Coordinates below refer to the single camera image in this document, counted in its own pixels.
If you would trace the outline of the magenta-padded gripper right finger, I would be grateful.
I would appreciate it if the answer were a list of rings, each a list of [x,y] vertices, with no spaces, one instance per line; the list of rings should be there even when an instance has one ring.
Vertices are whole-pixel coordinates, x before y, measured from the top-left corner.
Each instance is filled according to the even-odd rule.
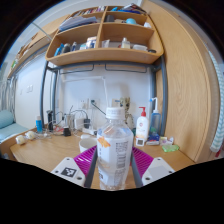
[[[175,172],[163,158],[153,158],[138,148],[132,149],[131,166],[137,188]]]

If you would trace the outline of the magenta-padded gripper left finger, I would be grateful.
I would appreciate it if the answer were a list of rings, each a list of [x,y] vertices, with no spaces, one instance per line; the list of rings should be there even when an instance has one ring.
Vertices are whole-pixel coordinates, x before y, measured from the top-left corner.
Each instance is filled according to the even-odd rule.
[[[78,156],[65,157],[51,173],[84,188],[90,188],[97,161],[97,147],[94,146]]]

